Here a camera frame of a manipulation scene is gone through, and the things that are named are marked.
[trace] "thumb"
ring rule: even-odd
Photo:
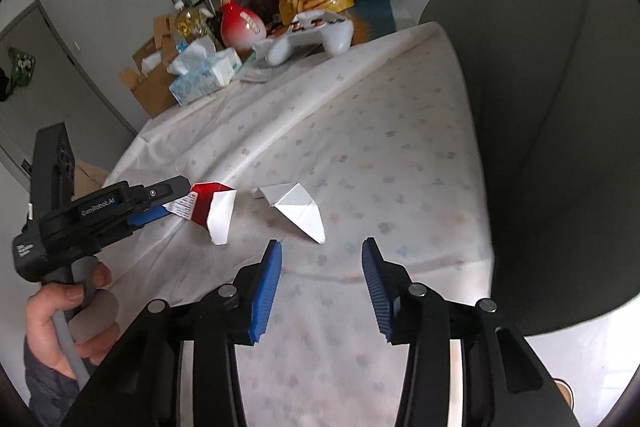
[[[81,284],[49,283],[27,301],[27,324],[42,326],[59,310],[72,310],[82,303],[84,288]]]

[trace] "paper label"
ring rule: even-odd
[[[176,216],[180,216],[182,219],[191,219],[191,216],[193,216],[193,209],[196,207],[197,199],[197,192],[189,192],[185,197],[171,201],[163,206],[169,212]]]

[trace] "door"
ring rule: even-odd
[[[64,121],[76,160],[111,171],[134,136],[81,76],[39,6],[0,39],[0,67],[7,76],[10,47],[35,58],[31,83],[0,102],[0,146],[12,163],[31,164],[37,130]]]

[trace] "table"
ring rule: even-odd
[[[492,252],[473,129],[462,72],[436,23],[172,108],[145,125],[107,182],[183,174],[237,188],[229,242],[214,247],[206,230],[170,216],[108,248],[101,257],[114,272],[121,325],[153,298],[200,298],[259,259],[268,239],[280,240],[268,331],[238,348],[249,425],[393,425],[406,348],[378,333],[360,245],[375,237],[388,261],[446,299],[473,304],[488,294]],[[283,182],[302,183],[318,203],[324,245],[250,193]],[[185,404],[189,367],[183,372]],[[452,374],[455,425],[462,375]],[[188,425],[190,411],[182,412]]]

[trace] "red and white paper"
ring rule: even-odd
[[[222,183],[196,183],[189,194],[164,207],[209,230],[214,245],[226,245],[237,193]]]

